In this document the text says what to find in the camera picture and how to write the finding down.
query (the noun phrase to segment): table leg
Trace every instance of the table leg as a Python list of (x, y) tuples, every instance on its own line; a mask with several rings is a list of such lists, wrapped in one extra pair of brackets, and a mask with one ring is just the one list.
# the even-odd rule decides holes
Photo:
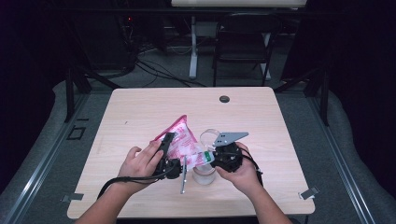
[(197, 63), (198, 63), (198, 55), (197, 55), (197, 36), (195, 33), (195, 17), (191, 17), (191, 62), (190, 62), (190, 78), (197, 78)]

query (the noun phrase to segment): black cable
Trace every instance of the black cable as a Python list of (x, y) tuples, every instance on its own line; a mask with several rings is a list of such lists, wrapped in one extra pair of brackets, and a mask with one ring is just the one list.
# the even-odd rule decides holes
[[(96, 200), (98, 200), (100, 197), (102, 197), (102, 195), (106, 192), (106, 190), (108, 189), (108, 187), (114, 183), (117, 182), (134, 182), (134, 183), (138, 183), (138, 184), (144, 184), (144, 185), (149, 185), (152, 183), (157, 182), (160, 179), (163, 179), (167, 174), (169, 174), (170, 172), (173, 171), (173, 169), (176, 168), (176, 164), (174, 164), (173, 166), (171, 166), (171, 168), (165, 172), (163, 172), (160, 175), (152, 175), (152, 176), (139, 176), (139, 177), (131, 177), (131, 176), (119, 176), (119, 177), (115, 177), (112, 178), (110, 180), (108, 180), (103, 186), (102, 189), (100, 190), (98, 197)], [(154, 180), (152, 182), (140, 182), (139, 180)]]
[[(116, 77), (124, 77), (134, 71), (134, 67), (125, 67), (123, 70), (119, 71), (118, 73), (110, 74), (110, 75), (100, 75), (101, 77), (105, 77), (107, 79), (112, 79)], [(90, 75), (85, 75), (87, 78), (93, 78)]]
[(157, 80), (157, 78), (160, 77), (160, 75), (158, 74), (158, 72), (157, 72), (157, 74), (150, 73), (149, 71), (147, 71), (146, 69), (144, 69), (142, 66), (140, 66), (137, 62), (136, 62), (136, 66), (138, 66), (138, 67), (139, 67), (140, 69), (142, 69), (143, 71), (145, 71), (145, 72), (147, 72), (147, 73), (149, 73), (149, 74), (151, 74), (151, 75), (154, 75), (154, 79), (152, 79), (148, 84), (142, 86), (142, 88), (145, 88), (145, 87), (149, 86), (150, 84), (154, 83), (155, 80)]
[(153, 75), (153, 76), (155, 76), (155, 77), (161, 77), (161, 78), (172, 79), (171, 77), (163, 77), (163, 76), (160, 76), (160, 75), (158, 75), (158, 74), (154, 74), (154, 73), (150, 72), (149, 70), (145, 69), (144, 67), (142, 67), (142, 66), (139, 65), (139, 64), (137, 64), (136, 66), (138, 66), (138, 67), (139, 67), (140, 69), (142, 69), (143, 71), (145, 71), (145, 72), (147, 72), (147, 73), (149, 73), (149, 74), (151, 74), (151, 75)]
[[(146, 61), (146, 62), (148, 62), (148, 63), (153, 63), (153, 64), (155, 64), (155, 65), (157, 65), (157, 66), (160, 66), (161, 69), (165, 70), (167, 73), (165, 73), (165, 72), (163, 72), (163, 71), (160, 71), (160, 70), (157, 70), (155, 67), (153, 67), (153, 66), (151, 66), (151, 65), (149, 65), (149, 64), (147, 64), (147, 63), (145, 63), (144, 61)], [(148, 61), (148, 60), (144, 60), (144, 61), (138, 60), (139, 63), (142, 63), (142, 64), (145, 65), (147, 68), (150, 68), (150, 69), (152, 69), (152, 70), (154, 70), (154, 71), (157, 71), (157, 72), (159, 72), (159, 73), (161, 73), (161, 74), (163, 74), (163, 75), (166, 75), (166, 76), (170, 77), (171, 79), (174, 79), (174, 80), (176, 80), (176, 81), (179, 81), (179, 82), (181, 82), (181, 83), (182, 83), (183, 85), (185, 85), (185, 86), (190, 87), (190, 85), (187, 84), (187, 83), (190, 83), (190, 84), (198, 85), (198, 86), (201, 86), (201, 87), (206, 87), (206, 85), (204, 85), (204, 84), (202, 84), (202, 83), (199, 83), (199, 82), (196, 82), (196, 81), (190, 81), (190, 80), (186, 80), (186, 79), (183, 79), (183, 78), (176, 77), (176, 76), (173, 75), (170, 71), (168, 71), (166, 68), (164, 68), (162, 65), (160, 65), (160, 64), (158, 64), (158, 63), (155, 63), (155, 62), (152, 62), (152, 61)]]
[(154, 67), (150, 66), (149, 64), (144, 63), (144, 62), (142, 62), (142, 61), (140, 61), (140, 60), (139, 60), (139, 62), (142, 63), (143, 65), (145, 65), (147, 68), (149, 68), (149, 69), (151, 69), (151, 70), (154, 70), (154, 71), (156, 71), (156, 72), (158, 72), (158, 73), (161, 73), (161, 74), (163, 74), (163, 75), (168, 76), (169, 79), (176, 80), (176, 81), (180, 82), (181, 84), (183, 84), (183, 85), (185, 85), (185, 86), (187, 86), (187, 87), (190, 87), (190, 85), (187, 84), (187, 81), (185, 81), (185, 80), (183, 80), (183, 79), (180, 79), (180, 78), (178, 78), (178, 77), (175, 77), (175, 76), (172, 75), (172, 74), (166, 74), (165, 72), (159, 71), (159, 70), (157, 70), (156, 68), (154, 68)]
[(260, 184), (263, 186), (263, 183), (262, 183), (262, 170), (260, 169), (259, 165), (253, 160), (253, 158), (251, 157), (250, 153), (248, 153), (247, 150), (245, 150), (245, 149), (243, 149), (243, 148), (240, 148), (240, 149), (246, 151), (247, 154), (248, 154), (250, 157), (249, 157), (249, 156), (246, 156), (246, 155), (242, 155), (242, 156), (241, 156), (241, 155), (239, 155), (239, 154), (232, 153), (232, 152), (221, 152), (221, 155), (242, 157), (242, 158), (245, 158), (245, 159), (251, 161), (251, 162), (253, 163), (255, 169), (256, 169), (257, 178), (259, 179)]

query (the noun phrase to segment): table surface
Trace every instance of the table surface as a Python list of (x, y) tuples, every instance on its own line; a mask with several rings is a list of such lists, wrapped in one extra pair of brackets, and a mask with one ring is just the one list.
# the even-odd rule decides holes
[[(222, 95), (230, 102), (222, 103)], [(117, 175), (129, 149), (144, 148), (182, 115), (187, 115), (197, 140), (207, 129), (249, 132), (240, 141), (262, 169), (263, 185), (282, 211), (314, 212), (313, 200), (299, 197), (308, 186), (273, 90), (240, 87), (113, 91), (76, 188), (83, 198), (70, 203), (67, 215), (80, 217), (107, 180)], [(202, 186), (188, 171), (184, 194), (180, 194), (181, 177), (161, 180), (136, 193), (119, 217), (254, 216), (248, 198), (216, 175), (212, 184)]]
[(173, 7), (304, 7), (306, 0), (172, 0)]

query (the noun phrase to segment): black chair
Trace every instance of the black chair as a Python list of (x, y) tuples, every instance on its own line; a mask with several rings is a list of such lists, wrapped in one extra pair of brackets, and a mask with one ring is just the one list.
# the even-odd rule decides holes
[[(282, 22), (271, 14), (232, 13), (220, 19), (216, 30), (213, 86), (216, 86), (218, 62), (221, 63), (266, 63), (262, 86), (271, 59), (276, 35)], [(266, 44), (264, 37), (269, 34)]]

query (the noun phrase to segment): pink plastic bag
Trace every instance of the pink plastic bag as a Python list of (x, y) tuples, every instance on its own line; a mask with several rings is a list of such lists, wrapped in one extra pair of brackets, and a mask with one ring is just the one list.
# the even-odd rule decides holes
[(184, 157), (187, 156), (187, 169), (207, 163), (203, 159), (203, 151), (199, 147), (194, 134), (187, 126), (186, 115), (177, 119), (169, 128), (160, 133), (155, 140), (163, 140), (167, 133), (175, 133), (167, 153), (169, 159), (180, 159), (183, 162)]

